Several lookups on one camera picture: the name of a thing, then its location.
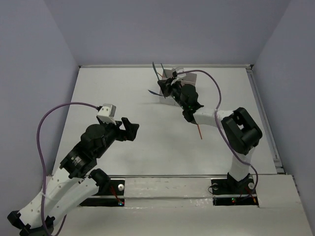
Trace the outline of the blue utensil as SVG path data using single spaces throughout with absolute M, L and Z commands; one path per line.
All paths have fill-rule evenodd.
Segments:
M 156 93 L 156 92 L 154 92 L 154 91 L 152 91 L 152 90 L 149 90 L 149 89 L 148 89 L 148 92 L 151 93 L 151 94 L 153 94 L 153 95 L 162 96 L 161 94 Z

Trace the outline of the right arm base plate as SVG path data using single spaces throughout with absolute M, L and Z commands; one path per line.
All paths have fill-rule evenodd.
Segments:
M 249 178 L 238 187 L 231 187 L 227 179 L 211 180 L 208 192 L 212 194 L 213 205 L 218 206 L 259 206 L 254 180 Z

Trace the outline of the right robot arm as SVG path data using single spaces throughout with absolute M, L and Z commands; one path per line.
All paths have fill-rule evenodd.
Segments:
M 218 108 L 205 109 L 198 102 L 196 87 L 182 84 L 173 76 L 157 82 L 163 97 L 171 97 L 182 108 L 184 119 L 195 125 L 216 127 L 231 150 L 232 164 L 218 189 L 239 194 L 248 186 L 252 154 L 262 138 L 262 131 L 248 111 L 239 107 L 234 111 L 220 111 Z

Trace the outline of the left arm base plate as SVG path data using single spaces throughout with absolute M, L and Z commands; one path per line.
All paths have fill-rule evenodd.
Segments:
M 106 190 L 99 190 L 96 194 L 88 197 L 81 207 L 124 207 L 125 206 L 125 179 L 111 179 L 110 185 Z

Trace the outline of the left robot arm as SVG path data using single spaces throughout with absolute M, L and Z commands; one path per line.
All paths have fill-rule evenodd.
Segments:
M 112 123 L 100 121 L 87 127 L 81 140 L 61 161 L 40 193 L 7 219 L 21 236 L 48 236 L 73 208 L 94 194 L 115 192 L 110 177 L 97 169 L 97 159 L 114 141 L 134 141 L 139 125 L 127 118 Z

